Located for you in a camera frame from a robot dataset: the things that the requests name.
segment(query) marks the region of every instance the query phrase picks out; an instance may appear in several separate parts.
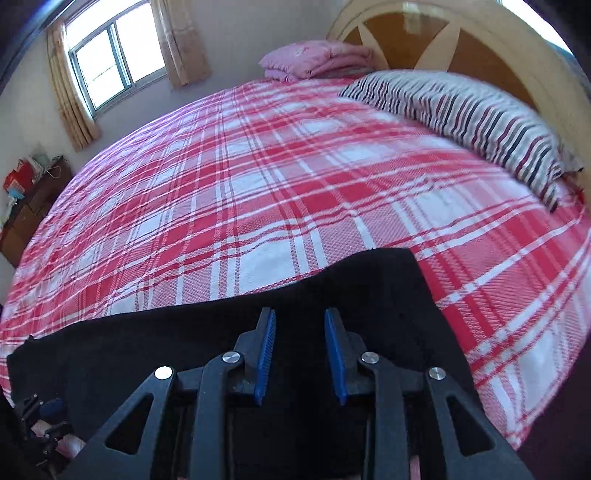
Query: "striped pillow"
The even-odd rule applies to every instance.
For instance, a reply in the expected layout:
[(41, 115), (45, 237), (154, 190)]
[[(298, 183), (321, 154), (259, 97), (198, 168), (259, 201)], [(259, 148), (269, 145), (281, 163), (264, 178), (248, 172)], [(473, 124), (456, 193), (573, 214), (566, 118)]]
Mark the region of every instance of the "striped pillow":
[(553, 212), (554, 181), (563, 173), (560, 142), (527, 105), (463, 75), (388, 70), (366, 75), (341, 96), (420, 121), (491, 163), (502, 166)]

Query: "white wall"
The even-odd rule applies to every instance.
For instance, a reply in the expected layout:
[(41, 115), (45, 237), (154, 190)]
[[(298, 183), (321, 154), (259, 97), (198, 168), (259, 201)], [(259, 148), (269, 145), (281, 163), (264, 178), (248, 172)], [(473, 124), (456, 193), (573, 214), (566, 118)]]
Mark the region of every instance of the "white wall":
[[(98, 152), (147, 122), (219, 90), (262, 77), (259, 60), (298, 40), (325, 38), (346, 0), (193, 0), (213, 70), (205, 82), (172, 90), (165, 77), (97, 118), (101, 139), (75, 153), (61, 126), (48, 76), (45, 35), (24, 56), (0, 95), (0, 180), (17, 160), (42, 149), (80, 170)], [(0, 207), (6, 194), (0, 194)], [(0, 255), (0, 303), (14, 269)]]

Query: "blue gripper pad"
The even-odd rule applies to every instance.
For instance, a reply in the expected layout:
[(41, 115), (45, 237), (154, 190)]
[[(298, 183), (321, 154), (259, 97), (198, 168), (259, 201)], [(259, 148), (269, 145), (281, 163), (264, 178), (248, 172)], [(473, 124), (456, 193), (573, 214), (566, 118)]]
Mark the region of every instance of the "blue gripper pad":
[(277, 323), (275, 321), (275, 310), (270, 310), (268, 314), (265, 333), (262, 338), (261, 352), (259, 354), (256, 366), (256, 384), (255, 401), (258, 405), (262, 404), (262, 399), (267, 392), (267, 383), (269, 381), (269, 369), (271, 368), (271, 357), (273, 355), (273, 345), (275, 344), (275, 332)]
[(326, 310), (324, 313), (324, 336), (326, 338), (326, 348), (328, 350), (330, 371), (333, 378), (335, 394), (343, 406), (347, 402), (347, 386), (345, 380), (345, 360), (343, 359), (342, 349), (337, 335), (337, 326), (333, 318), (334, 311)]

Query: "window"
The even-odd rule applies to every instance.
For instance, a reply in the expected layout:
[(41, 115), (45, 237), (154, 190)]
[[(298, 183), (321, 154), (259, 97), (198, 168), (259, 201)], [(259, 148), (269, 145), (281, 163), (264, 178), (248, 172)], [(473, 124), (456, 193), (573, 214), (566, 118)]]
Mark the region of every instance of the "window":
[(552, 25), (539, 16), (536, 11), (523, 0), (499, 0), (499, 3), (508, 10), (511, 10), (515, 15), (538, 32), (540, 37), (571, 53), (566, 43), (564, 43), (564, 40), (560, 38), (560, 35), (558, 35), (558, 32), (552, 27)]
[(66, 37), (93, 116), (165, 74), (147, 0), (98, 0), (67, 23)]

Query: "window frame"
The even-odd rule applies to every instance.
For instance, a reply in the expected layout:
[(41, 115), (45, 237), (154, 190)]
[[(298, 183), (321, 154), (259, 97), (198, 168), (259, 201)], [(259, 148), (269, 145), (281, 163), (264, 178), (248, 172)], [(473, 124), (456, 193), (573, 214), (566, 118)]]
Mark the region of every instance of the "window frame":
[[(82, 12), (86, 9), (90, 8), (95, 3), (100, 2), (100, 0), (96, 0), (94, 2), (85, 5), (83, 9), (78, 10), (72, 17), (68, 18), (66, 21), (66, 28), (68, 23), (71, 23), (73, 20), (76, 19)], [(95, 28), (92, 32), (90, 32), (85, 38), (83, 38), (79, 43), (75, 46), (70, 47), (68, 51), (68, 57), (70, 60), (70, 64), (74, 70), (74, 74), (76, 76), (76, 80), (78, 81), (78, 85), (80, 87), (80, 91), (82, 92), (82, 96), (86, 102), (88, 110), (90, 110), (91, 116), (94, 118), (98, 114), (108, 110), (116, 103), (120, 102), (121, 100), (127, 98), (129, 95), (139, 91), (146, 85), (164, 77), (166, 75), (166, 68), (163, 67), (158, 69), (145, 77), (139, 79), (135, 82), (131, 76), (131, 72), (129, 71), (129, 66), (127, 65), (127, 59), (125, 58), (125, 54), (123, 52), (123, 48), (121, 47), (121, 41), (119, 39), (119, 32), (117, 30), (117, 20), (123, 17), (124, 15), (130, 13), (131, 11), (139, 8), (145, 4), (149, 4), (150, 0), (139, 0), (138, 2), (134, 3), (130, 7), (126, 8), (122, 12), (118, 13), (114, 17), (107, 20), (103, 23), (100, 27)], [(103, 33), (104, 31), (107, 32), (109, 36), (109, 41), (111, 42), (111, 50), (113, 52), (113, 57), (115, 59), (115, 65), (117, 66), (117, 70), (119, 72), (119, 77), (121, 78), (121, 83), (123, 84), (123, 90), (119, 93), (116, 93), (111, 98), (109, 98), (106, 102), (99, 105), (95, 108), (92, 99), (88, 93), (88, 88), (86, 86), (86, 81), (84, 80), (84, 75), (82, 74), (82, 70), (80, 65), (78, 64), (78, 51), (84, 47), (88, 42), (96, 38), (98, 35)]]

